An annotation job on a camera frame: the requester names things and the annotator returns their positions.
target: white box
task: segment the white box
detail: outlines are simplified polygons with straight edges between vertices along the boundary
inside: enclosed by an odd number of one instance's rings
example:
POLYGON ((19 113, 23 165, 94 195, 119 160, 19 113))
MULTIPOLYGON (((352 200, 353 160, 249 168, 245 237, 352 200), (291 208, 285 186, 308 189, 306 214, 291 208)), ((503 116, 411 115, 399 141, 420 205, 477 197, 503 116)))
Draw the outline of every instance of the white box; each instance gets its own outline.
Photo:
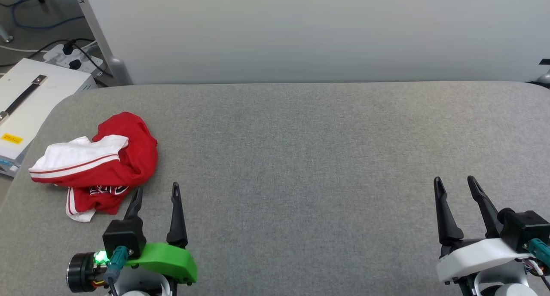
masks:
POLYGON ((89 73, 22 59, 0 78, 0 111, 6 110, 39 75, 48 79, 0 124, 0 173, 14 176, 40 126, 61 100, 98 88, 89 73))

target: red and white garment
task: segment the red and white garment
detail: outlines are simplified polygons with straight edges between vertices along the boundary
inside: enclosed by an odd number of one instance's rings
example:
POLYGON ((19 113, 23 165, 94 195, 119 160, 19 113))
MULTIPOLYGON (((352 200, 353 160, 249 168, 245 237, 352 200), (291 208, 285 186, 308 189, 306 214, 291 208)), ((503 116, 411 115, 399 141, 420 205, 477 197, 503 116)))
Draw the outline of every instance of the red and white garment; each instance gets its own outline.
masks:
POLYGON ((116 214, 124 196, 153 175, 156 147, 143 120, 122 112, 100 124, 92 141, 50 145, 29 172, 35 182, 69 187, 67 215, 90 222, 96 211, 116 214))

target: yellow label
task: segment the yellow label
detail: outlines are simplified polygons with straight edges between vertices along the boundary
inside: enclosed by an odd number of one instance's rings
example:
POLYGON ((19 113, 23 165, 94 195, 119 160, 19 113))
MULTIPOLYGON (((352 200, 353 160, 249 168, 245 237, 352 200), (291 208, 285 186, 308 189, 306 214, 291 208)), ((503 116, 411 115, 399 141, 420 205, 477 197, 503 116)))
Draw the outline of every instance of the yellow label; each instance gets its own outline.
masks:
POLYGON ((2 140, 9 141, 10 143, 17 143, 18 145, 23 141, 21 137, 10 134, 4 134, 4 136, 2 136, 2 140))

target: black cable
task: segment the black cable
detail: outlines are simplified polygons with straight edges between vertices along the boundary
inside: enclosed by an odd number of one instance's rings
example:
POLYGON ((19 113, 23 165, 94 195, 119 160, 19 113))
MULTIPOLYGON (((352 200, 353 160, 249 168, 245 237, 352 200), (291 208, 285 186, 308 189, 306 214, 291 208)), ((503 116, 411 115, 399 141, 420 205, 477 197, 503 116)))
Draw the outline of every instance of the black cable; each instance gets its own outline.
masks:
POLYGON ((3 6, 3 7, 8 8, 8 7, 12 7, 12 6, 16 5, 16 4, 21 4, 21 3, 25 3, 25 2, 29 2, 29 1, 30 1, 30 0, 24 0, 24 1, 22 1, 22 2, 17 2, 17 3, 13 3, 13 4, 9 4, 9 5, 0 3, 0 6, 3 6))
POLYGON ((100 81, 100 80, 98 80, 97 78, 94 78, 94 80, 96 81, 97 84, 99 84, 99 85, 102 86, 102 87, 109 87, 108 85, 106 85, 105 83, 103 83, 103 81, 100 81))
POLYGON ((74 42, 77 41, 87 41, 87 42, 94 42, 95 40, 91 40, 90 38, 75 38, 73 39, 74 42))
MULTIPOLYGON (((40 52, 42 52, 44 49, 48 48, 49 46, 55 44, 55 43, 58 43, 58 42, 67 42, 69 40, 57 40, 57 41, 53 41, 47 45, 45 45, 44 47, 40 48, 38 51, 36 51, 35 53, 31 54, 30 56, 27 57, 27 59, 30 59, 32 57, 35 57, 36 55, 38 55, 40 52)), ((0 65, 0 67, 10 67, 10 66, 13 66, 13 65, 16 65, 18 62, 15 62, 15 63, 11 63, 11 64, 4 64, 4 65, 0 65)))
POLYGON ((110 292, 113 296, 118 296, 118 294, 116 293, 116 289, 114 288, 114 281, 113 281, 113 278, 109 278, 107 280, 108 284, 109 284, 109 287, 110 287, 110 292))
POLYGON ((541 279, 542 281, 544 281, 544 284, 546 285, 546 288, 548 288, 548 290, 550 290, 550 283, 548 282, 548 280, 546 279, 545 276, 541 276, 541 279))
MULTIPOLYGON (((110 73, 104 71, 101 67, 99 67, 96 62, 94 62, 94 60, 92 60, 92 58, 88 55, 88 53, 84 52, 84 50, 82 50, 82 48, 80 48, 79 46, 77 46, 74 42, 77 41, 77 40, 81 40, 81 41, 93 41, 93 40, 89 40, 88 38, 77 38, 76 40, 57 40, 57 41, 53 41, 47 45, 45 45, 44 47, 40 48, 38 51, 36 51, 35 53, 31 54, 30 56, 27 57, 27 59, 30 59, 32 57, 35 57, 37 54, 39 54, 41 51, 43 51, 44 49, 48 48, 49 46, 55 44, 55 43, 58 43, 58 42, 70 42, 73 44, 74 47, 76 47, 76 49, 79 49, 89 60, 90 62, 97 68, 100 70, 100 72, 106 74, 107 76, 113 78, 113 75, 111 75, 110 73)), ((0 65, 0 67, 10 67, 10 66, 13 66, 13 65, 16 65, 18 62, 16 63, 11 63, 11 64, 4 64, 4 65, 0 65)))
POLYGON ((92 60, 92 58, 88 55, 88 53, 84 52, 84 50, 82 50, 79 46, 75 45, 73 43, 73 46, 76 47, 76 49, 79 49, 84 55, 86 55, 86 57, 90 60, 90 62, 97 68, 100 70, 100 72, 106 74, 107 76, 111 77, 111 78, 114 78, 113 75, 111 75, 110 73, 104 71, 101 67, 99 67, 96 62, 94 62, 94 60, 92 60))

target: gray fabric surface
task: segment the gray fabric surface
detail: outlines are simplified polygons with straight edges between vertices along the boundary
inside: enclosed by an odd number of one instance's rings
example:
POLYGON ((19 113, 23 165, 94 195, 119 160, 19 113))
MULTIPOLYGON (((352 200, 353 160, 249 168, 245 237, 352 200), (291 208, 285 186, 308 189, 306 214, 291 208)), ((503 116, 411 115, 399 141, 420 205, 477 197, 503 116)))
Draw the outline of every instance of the gray fabric surface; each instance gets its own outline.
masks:
MULTIPOLYGON (((483 237, 466 177, 497 208, 550 218, 550 92, 515 82, 132 86, 53 110, 0 210, 0 295, 69 295, 67 263, 117 216, 65 215, 65 190, 26 169, 47 145, 141 116, 159 166, 140 216, 165 241, 182 188, 199 282, 182 295, 459 295, 437 280, 434 177, 467 237, 483 237)), ((541 295, 542 284, 531 280, 541 295)))

